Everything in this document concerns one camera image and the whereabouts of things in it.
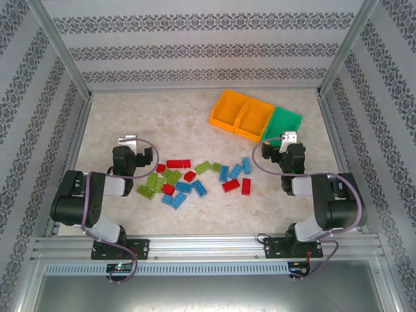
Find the blue toy brick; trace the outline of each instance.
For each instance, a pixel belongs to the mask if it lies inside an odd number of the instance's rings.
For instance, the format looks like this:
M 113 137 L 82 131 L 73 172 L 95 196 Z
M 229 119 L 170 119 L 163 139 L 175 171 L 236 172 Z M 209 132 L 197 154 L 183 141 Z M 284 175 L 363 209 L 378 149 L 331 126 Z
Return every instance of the blue toy brick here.
M 232 180 L 234 180 L 239 177 L 241 172 L 242 172 L 242 166 L 240 164 L 236 164 L 228 176 L 232 178 Z
M 205 189 L 205 187 L 203 187 L 200 180 L 193 182 L 192 186 L 194 187 L 195 191 L 198 193 L 199 197 L 204 197 L 206 194 L 208 194 L 207 190 Z
M 242 159 L 242 169 L 245 174 L 250 174 L 252 172 L 252 166 L 250 164 L 250 158 L 243 157 Z
M 190 194 L 192 192 L 192 184 L 184 183 L 184 182 L 177 182 L 175 185 L 175 189 Z
M 173 209 L 178 209 L 179 206 L 185 201 L 187 196 L 181 192 L 177 193 L 176 197 L 170 202 Z
M 162 197 L 162 202 L 163 203 L 165 203 L 165 204 L 167 204 L 167 205 L 170 205 L 170 202 L 172 201 L 172 197 L 171 197 L 171 195 L 167 195 L 167 194 L 165 194 L 163 197 Z
M 229 166 L 221 166 L 220 182 L 228 181 L 228 170 L 229 170 Z

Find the enclosure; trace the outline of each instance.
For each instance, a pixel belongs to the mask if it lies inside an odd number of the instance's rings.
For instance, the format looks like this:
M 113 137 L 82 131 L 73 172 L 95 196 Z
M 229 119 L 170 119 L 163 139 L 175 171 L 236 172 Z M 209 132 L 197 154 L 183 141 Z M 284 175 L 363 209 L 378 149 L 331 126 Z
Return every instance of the enclosure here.
M 415 5 L 2 0 L 1 310 L 416 310 Z M 241 95 L 228 108 L 225 90 Z M 146 179 L 104 197 L 129 238 L 150 241 L 128 291 L 104 277 L 117 261 L 91 260 L 93 240 L 50 218 L 65 172 L 106 172 L 125 135 L 154 144 L 160 163 L 232 169 L 284 127 L 267 127 L 275 109 L 302 116 L 305 172 L 353 173 L 368 212 L 365 226 L 334 235 L 339 250 L 304 283 L 256 237 L 282 236 L 314 213 L 313 199 L 288 196 L 255 166 L 243 176 L 250 196 L 224 193 L 208 170 L 198 176 L 208 194 L 177 210 L 140 196 Z M 324 258 L 332 250 L 322 241 Z

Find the black floral pattern stripe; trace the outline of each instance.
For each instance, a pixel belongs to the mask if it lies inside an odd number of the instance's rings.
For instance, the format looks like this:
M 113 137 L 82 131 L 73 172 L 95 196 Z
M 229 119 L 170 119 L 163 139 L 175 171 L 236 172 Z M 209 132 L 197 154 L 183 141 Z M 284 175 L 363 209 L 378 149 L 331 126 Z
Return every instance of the black floral pattern stripe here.
M 416 53 L 416 10 L 409 0 L 382 0 L 397 28 L 408 41 L 413 53 Z
M 188 44 L 73 47 L 81 60 L 189 59 L 213 57 L 333 57 L 338 44 Z
M 341 108 L 344 121 L 348 128 L 348 132 L 350 133 L 351 141 L 356 149 L 355 152 L 358 161 L 365 176 L 365 181 L 367 182 L 372 202 L 376 212 L 378 213 L 378 217 L 380 218 L 382 229 L 385 232 L 387 243 L 391 249 L 391 254 L 394 257 L 394 262 L 398 269 L 398 274 L 401 277 L 402 285 L 406 289 L 406 294 L 409 296 L 410 306 L 413 309 L 416 309 L 416 277 L 411 267 L 411 261 L 406 255 L 406 249 L 403 247 L 403 240 L 400 236 L 399 228 L 395 219 L 392 217 L 389 203 L 385 198 L 383 187 L 380 184 L 380 180 L 377 177 L 377 172 L 374 169 L 372 159 L 369 156 L 367 145 L 363 139 L 363 134 L 358 127 L 354 111 L 351 108 L 348 96 L 339 77 L 334 80 L 332 88 L 338 100 L 338 103 L 336 104 Z M 329 105 L 329 107 L 332 119 L 335 123 L 331 105 Z M 338 128 L 336 127 L 336 129 L 338 137 L 341 140 Z
M 322 79 L 326 68 L 214 68 L 202 70 L 86 71 L 88 83 L 150 81 Z
M 6 265 L 6 272 L 3 275 L 3 280 L 0 285 L 0 311 L 8 311 L 8 305 L 10 304 L 12 293 L 14 292 L 18 282 L 19 273 L 22 268 L 22 261 L 24 260 L 25 253 L 27 251 L 27 245 L 29 243 L 30 236 L 32 235 L 33 228 L 36 224 L 39 210 L 42 206 L 45 190 L 47 188 L 53 166 L 57 159 L 60 143 L 62 137 L 64 136 L 65 128 L 70 118 L 76 95 L 77 87 L 74 83 L 71 83 L 66 93 L 65 100 L 62 104 L 62 108 L 55 124 L 51 140 L 49 141 L 45 157 L 40 166 L 38 177 L 36 178 L 36 183 L 34 185 L 34 190 L 31 194 L 31 199 L 26 208 L 25 216 L 23 217 L 21 226 L 19 227 L 19 234 L 16 237 L 16 242 L 13 245 L 10 261 Z M 81 111 L 82 107 L 79 110 L 77 124 L 81 115 Z
M 407 82 L 400 74 L 396 63 L 389 54 L 389 50 L 382 42 L 380 35 L 371 22 L 364 26 L 361 32 L 367 51 L 371 54 L 378 73 L 382 76 L 384 85 L 388 87 L 390 96 L 397 106 L 398 112 L 405 121 L 406 128 L 416 143 L 416 107 L 415 96 L 410 93 Z
M 10 0 L 0 14 L 0 59 L 29 11 L 25 0 Z
M 61 34 L 248 29 L 347 29 L 352 12 L 87 16 L 54 18 Z
M 356 56 L 351 52 L 345 60 L 345 66 L 350 73 L 354 86 L 359 94 L 359 98 L 363 104 L 363 108 L 369 117 L 380 149 L 386 160 L 390 173 L 393 176 L 393 181 L 396 183 L 400 198 L 404 202 L 404 208 L 407 209 L 411 224 L 416 226 L 416 188 L 412 184 L 412 179 L 409 177 L 409 172 L 402 161 L 402 156 L 395 146 L 395 140 L 390 135 L 387 123 L 384 121 L 382 111 L 378 108 L 376 98 L 373 96 L 369 83 L 366 80 L 363 71 L 356 59 Z
M 32 82 L 33 76 L 38 69 L 39 63 L 45 54 L 49 45 L 44 31 L 39 28 L 34 39 L 32 40 L 23 60 L 16 71 L 12 82 L 9 84 L 5 96 L 0 102 L 0 145 L 8 133 L 10 124 L 13 122 L 17 109 L 21 105 L 27 88 Z
M 45 124 L 49 108 L 52 105 L 53 98 L 55 97 L 64 72 L 64 65 L 58 58 L 49 74 L 44 86 L 44 91 L 40 95 L 39 102 L 36 104 L 36 108 L 27 126 L 22 143 L 19 146 L 16 158 L 13 160 L 9 175 L 6 177 L 5 185 L 0 193 L 0 234 L 3 234 L 4 227 L 7 224 L 8 216 L 14 206 L 18 190 L 25 177 L 27 167 L 32 158 L 40 132 Z

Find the ventilated metal panel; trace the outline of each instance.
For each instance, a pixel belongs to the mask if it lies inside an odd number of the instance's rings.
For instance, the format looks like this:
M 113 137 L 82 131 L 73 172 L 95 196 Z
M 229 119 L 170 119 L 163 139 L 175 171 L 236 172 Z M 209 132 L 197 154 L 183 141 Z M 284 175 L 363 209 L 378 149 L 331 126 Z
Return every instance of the ventilated metal panel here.
M 50 264 L 47 276 L 102 276 L 105 263 Z M 267 263 L 141 263 L 136 275 L 141 276 L 210 276 L 210 275 L 263 275 L 288 274 L 287 262 Z

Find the green bin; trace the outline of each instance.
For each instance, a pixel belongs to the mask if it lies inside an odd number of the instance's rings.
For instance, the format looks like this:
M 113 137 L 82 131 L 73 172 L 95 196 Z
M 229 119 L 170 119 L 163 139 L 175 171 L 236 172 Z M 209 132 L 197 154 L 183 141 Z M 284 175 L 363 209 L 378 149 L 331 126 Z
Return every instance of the green bin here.
M 302 123 L 302 116 L 281 107 L 276 107 L 262 140 L 279 137 L 286 131 L 297 131 Z M 281 141 L 270 142 L 272 146 L 281 146 Z

